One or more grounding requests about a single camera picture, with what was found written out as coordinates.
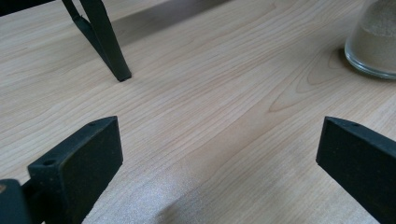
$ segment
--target light wooden surface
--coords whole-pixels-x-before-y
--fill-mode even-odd
[[[315,162],[324,116],[396,139],[396,82],[343,54],[362,3],[105,1],[122,83],[62,2],[2,17],[0,178],[117,115],[124,164],[84,223],[375,223]]]

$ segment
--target black stand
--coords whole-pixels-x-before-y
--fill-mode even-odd
[[[78,29],[87,37],[118,81],[130,78],[131,71],[122,55],[102,0],[80,0],[88,19],[78,14],[72,0],[62,0]]]
[[[396,142],[327,117],[317,162],[380,223],[396,223]]]
[[[117,117],[91,122],[31,163],[23,186],[0,180],[0,223],[81,223],[121,165]]]

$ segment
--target black metal leg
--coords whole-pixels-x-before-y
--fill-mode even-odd
[[[396,223],[396,142],[326,117],[317,162],[380,223]]]
[[[87,37],[117,80],[124,81],[130,78],[131,71],[122,55],[102,0],[80,0],[91,23],[78,14],[72,0],[62,1],[73,22]]]

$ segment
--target sand in jar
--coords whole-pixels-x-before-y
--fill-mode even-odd
[[[396,79],[396,0],[368,6],[346,42],[346,56],[363,72]]]

